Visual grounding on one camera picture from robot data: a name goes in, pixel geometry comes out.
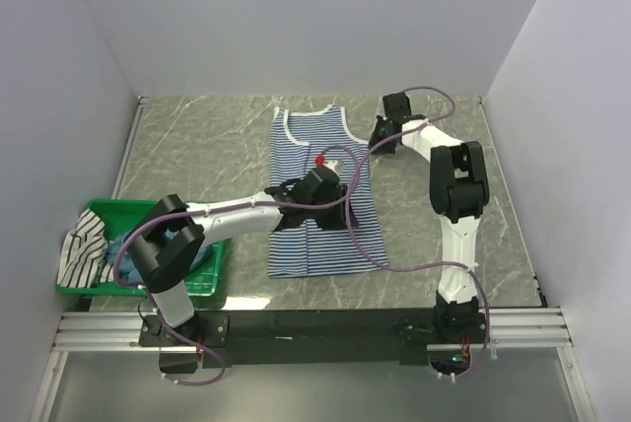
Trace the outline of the blue white striped tank top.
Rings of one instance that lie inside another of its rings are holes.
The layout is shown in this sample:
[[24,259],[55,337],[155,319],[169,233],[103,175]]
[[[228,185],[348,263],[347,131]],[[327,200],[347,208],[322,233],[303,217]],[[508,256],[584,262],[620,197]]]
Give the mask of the blue white striped tank top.
[[[349,183],[356,162],[369,149],[366,140],[354,136],[347,125],[345,108],[329,105],[316,112],[291,112],[278,107],[270,128],[270,182],[304,176],[316,165],[316,157],[344,164],[341,182]],[[270,278],[330,277],[376,270],[356,247],[361,247],[378,262],[387,262],[386,249],[371,191],[369,165],[364,164],[351,196],[351,211],[358,227],[324,231],[313,220],[299,228],[269,236]]]

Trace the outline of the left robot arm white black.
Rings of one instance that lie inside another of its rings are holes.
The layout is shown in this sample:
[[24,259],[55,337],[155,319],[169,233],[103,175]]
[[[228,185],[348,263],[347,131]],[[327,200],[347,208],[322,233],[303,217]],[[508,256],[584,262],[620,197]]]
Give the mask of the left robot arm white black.
[[164,336],[183,345],[196,335],[196,312],[184,278],[203,246],[241,235],[298,229],[308,220],[325,231],[355,229],[354,213],[344,210],[348,186],[341,182],[342,171],[343,163],[331,160],[303,177],[242,199],[192,205],[172,194],[160,200],[125,243],[164,319]]

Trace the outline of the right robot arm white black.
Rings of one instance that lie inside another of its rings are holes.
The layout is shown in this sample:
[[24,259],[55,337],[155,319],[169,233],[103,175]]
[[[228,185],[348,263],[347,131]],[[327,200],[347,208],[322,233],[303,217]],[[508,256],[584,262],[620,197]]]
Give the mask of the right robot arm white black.
[[482,146],[463,141],[414,114],[405,91],[382,97],[369,146],[376,154],[392,154],[402,145],[430,165],[429,196],[442,231],[442,262],[446,265],[436,292],[433,330],[446,342],[460,340],[484,323],[479,311],[473,271],[477,231],[490,198]]

